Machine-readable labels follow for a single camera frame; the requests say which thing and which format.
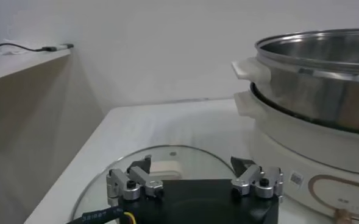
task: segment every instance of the white shelf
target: white shelf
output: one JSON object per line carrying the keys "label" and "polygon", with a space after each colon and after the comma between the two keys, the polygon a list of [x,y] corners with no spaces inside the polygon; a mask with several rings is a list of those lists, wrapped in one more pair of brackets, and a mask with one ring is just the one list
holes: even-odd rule
{"label": "white shelf", "polygon": [[70,50],[56,52],[30,52],[20,55],[0,55],[0,78],[67,56]]}

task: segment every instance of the metal bracket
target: metal bracket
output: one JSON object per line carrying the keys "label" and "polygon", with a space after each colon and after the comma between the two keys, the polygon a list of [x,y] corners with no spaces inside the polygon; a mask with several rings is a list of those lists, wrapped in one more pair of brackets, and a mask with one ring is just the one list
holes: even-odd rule
{"label": "metal bracket", "polygon": [[131,167],[129,170],[129,177],[131,180],[140,183],[145,188],[145,194],[154,198],[163,197],[163,182],[148,175],[143,169],[138,166]]}
{"label": "metal bracket", "polygon": [[278,167],[271,167],[263,178],[255,183],[255,193],[260,198],[283,195],[283,173]]}
{"label": "metal bracket", "polygon": [[250,193],[250,187],[254,181],[261,178],[261,167],[251,165],[240,177],[231,181],[233,189],[237,190],[241,196]]}
{"label": "metal bracket", "polygon": [[136,200],[140,197],[141,186],[129,179],[120,169],[109,170],[106,175],[108,203],[112,205],[114,198],[122,196],[125,200]]}
{"label": "metal bracket", "polygon": [[278,167],[271,167],[267,172],[262,171],[258,165],[251,165],[240,177],[231,181],[232,189],[239,196],[250,193],[251,186],[260,198],[272,198],[274,195],[282,201],[283,173]]}

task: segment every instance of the yellow wire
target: yellow wire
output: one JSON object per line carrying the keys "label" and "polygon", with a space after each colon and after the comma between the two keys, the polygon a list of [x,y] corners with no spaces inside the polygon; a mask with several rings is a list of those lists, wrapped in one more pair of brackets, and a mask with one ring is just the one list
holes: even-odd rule
{"label": "yellow wire", "polygon": [[129,216],[129,218],[132,220],[132,223],[133,223],[133,224],[137,224],[137,223],[136,223],[136,218],[135,218],[135,216],[134,216],[132,213],[130,213],[130,212],[124,212],[124,215]]}

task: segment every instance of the pot handle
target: pot handle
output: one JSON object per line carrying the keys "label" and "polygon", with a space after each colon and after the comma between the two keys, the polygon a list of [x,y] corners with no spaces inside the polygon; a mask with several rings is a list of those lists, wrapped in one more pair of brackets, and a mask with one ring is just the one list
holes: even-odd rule
{"label": "pot handle", "polygon": [[266,83],[271,80],[270,69],[260,63],[256,57],[234,61],[232,67],[238,79],[245,79],[255,84]]}
{"label": "pot handle", "polygon": [[266,110],[254,99],[250,91],[235,93],[233,97],[240,116],[251,117],[257,121],[267,118]]}

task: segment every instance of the stainless steel pot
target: stainless steel pot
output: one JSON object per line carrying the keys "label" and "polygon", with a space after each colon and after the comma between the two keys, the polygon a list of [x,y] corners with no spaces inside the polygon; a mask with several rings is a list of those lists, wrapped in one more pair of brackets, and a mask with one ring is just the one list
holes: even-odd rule
{"label": "stainless steel pot", "polygon": [[268,105],[327,127],[359,133],[359,29],[260,40],[256,58],[233,62]]}

